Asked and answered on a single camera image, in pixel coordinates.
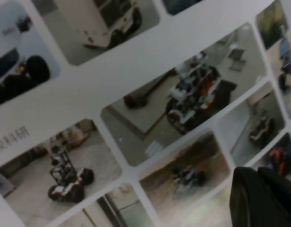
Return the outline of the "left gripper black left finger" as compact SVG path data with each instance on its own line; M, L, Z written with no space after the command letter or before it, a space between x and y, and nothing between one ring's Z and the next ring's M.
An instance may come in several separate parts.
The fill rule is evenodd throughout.
M265 183L249 167L234 170L230 193L231 223L234 227L270 227L273 206Z

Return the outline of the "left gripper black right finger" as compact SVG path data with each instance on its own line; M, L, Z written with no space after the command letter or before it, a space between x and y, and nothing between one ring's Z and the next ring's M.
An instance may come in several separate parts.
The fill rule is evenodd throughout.
M257 169L277 209L281 227L291 227L291 181L268 167Z

